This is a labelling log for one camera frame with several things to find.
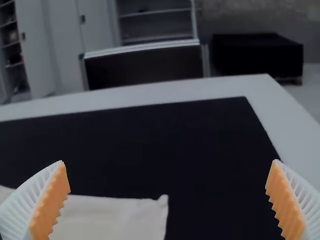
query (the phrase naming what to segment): white cloth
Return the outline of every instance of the white cloth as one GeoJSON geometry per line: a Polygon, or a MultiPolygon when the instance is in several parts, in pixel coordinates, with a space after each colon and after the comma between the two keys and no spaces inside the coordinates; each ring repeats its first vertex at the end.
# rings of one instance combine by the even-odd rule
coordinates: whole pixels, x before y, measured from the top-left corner
{"type": "MultiPolygon", "coordinates": [[[[0,203],[14,189],[0,186],[0,203]]],[[[158,200],[69,195],[50,240],[164,240],[168,196],[158,200]]]]}

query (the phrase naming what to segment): black table mat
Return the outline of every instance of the black table mat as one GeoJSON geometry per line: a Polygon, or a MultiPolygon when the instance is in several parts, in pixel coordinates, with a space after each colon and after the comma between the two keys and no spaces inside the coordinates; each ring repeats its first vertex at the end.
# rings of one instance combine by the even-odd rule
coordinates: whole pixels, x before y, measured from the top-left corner
{"type": "Polygon", "coordinates": [[[276,240],[265,195],[279,158],[245,97],[0,123],[0,184],[57,160],[77,195],[169,195],[166,240],[276,240]]]}

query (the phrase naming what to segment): shelf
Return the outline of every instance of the shelf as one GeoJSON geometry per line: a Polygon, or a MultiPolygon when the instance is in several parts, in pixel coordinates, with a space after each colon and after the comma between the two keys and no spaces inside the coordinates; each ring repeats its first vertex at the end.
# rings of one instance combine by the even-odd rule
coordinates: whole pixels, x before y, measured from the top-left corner
{"type": "Polygon", "coordinates": [[[0,29],[5,28],[6,26],[9,26],[11,24],[15,24],[16,22],[17,22],[17,20],[13,20],[13,21],[7,22],[5,24],[2,24],[2,25],[0,25],[0,29]]]}
{"type": "Polygon", "coordinates": [[[12,65],[6,65],[5,68],[6,69],[12,69],[12,68],[15,68],[15,67],[18,67],[18,66],[22,66],[22,65],[24,65],[24,62],[20,61],[20,62],[17,62],[15,64],[12,64],[12,65]]]}
{"type": "Polygon", "coordinates": [[[174,39],[188,39],[192,38],[192,33],[177,33],[177,34],[168,34],[168,35],[159,35],[159,36],[143,36],[124,39],[124,44],[134,44],[140,42],[152,42],[152,41],[161,41],[161,40],[174,40],[174,39]]]}
{"type": "Polygon", "coordinates": [[[134,13],[191,8],[190,0],[117,0],[120,16],[134,13]]]}
{"type": "Polygon", "coordinates": [[[5,7],[5,6],[8,6],[10,4],[13,4],[14,2],[15,2],[15,0],[7,1],[6,3],[3,3],[3,4],[0,5],[0,9],[5,7]]]}
{"type": "Polygon", "coordinates": [[[12,42],[12,43],[9,43],[9,44],[6,44],[6,45],[3,45],[3,49],[5,48],[9,48],[11,46],[14,46],[14,45],[17,45],[17,44],[20,44],[20,41],[15,41],[15,42],[12,42]]]}
{"type": "Polygon", "coordinates": [[[174,8],[174,9],[164,9],[164,10],[155,10],[155,11],[145,11],[145,12],[134,12],[129,14],[120,15],[120,18],[130,18],[130,17],[138,17],[144,15],[151,15],[151,14],[169,14],[169,13],[178,13],[178,12],[187,12],[191,11],[191,8],[174,8]]]}

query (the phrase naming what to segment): gray wall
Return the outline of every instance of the gray wall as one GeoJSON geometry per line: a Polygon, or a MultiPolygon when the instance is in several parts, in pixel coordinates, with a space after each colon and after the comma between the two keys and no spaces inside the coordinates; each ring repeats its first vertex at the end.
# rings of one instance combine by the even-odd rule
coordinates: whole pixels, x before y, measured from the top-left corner
{"type": "Polygon", "coordinates": [[[304,44],[304,61],[320,62],[319,0],[198,0],[199,33],[276,32],[304,44]]]}

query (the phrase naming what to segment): floor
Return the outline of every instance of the floor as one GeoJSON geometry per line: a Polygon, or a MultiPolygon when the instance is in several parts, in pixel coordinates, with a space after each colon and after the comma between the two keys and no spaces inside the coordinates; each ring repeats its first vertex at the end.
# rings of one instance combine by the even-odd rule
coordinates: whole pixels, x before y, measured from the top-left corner
{"type": "Polygon", "coordinates": [[[302,86],[283,86],[320,123],[320,64],[305,64],[302,86]]]}

